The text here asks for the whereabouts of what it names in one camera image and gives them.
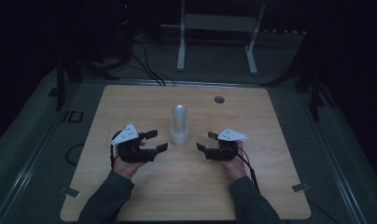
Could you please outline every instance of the wooden table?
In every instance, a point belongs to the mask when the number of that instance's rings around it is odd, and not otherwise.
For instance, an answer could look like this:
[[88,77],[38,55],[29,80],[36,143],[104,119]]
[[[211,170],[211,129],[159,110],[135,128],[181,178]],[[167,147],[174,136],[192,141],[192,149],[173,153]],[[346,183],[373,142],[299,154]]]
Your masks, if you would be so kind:
[[[225,99],[215,102],[216,96]],[[110,141],[129,122],[136,130],[158,130],[143,148],[169,141],[172,107],[188,109],[189,140],[183,147],[169,144],[154,162],[133,177],[133,196],[124,204],[120,220],[233,220],[230,177],[217,161],[207,161],[196,143],[216,147],[207,132],[231,128],[250,136],[244,140],[261,194],[282,219],[311,215],[281,127],[268,93],[263,89],[107,86],[83,148],[61,218],[77,220],[90,196],[110,171]]]

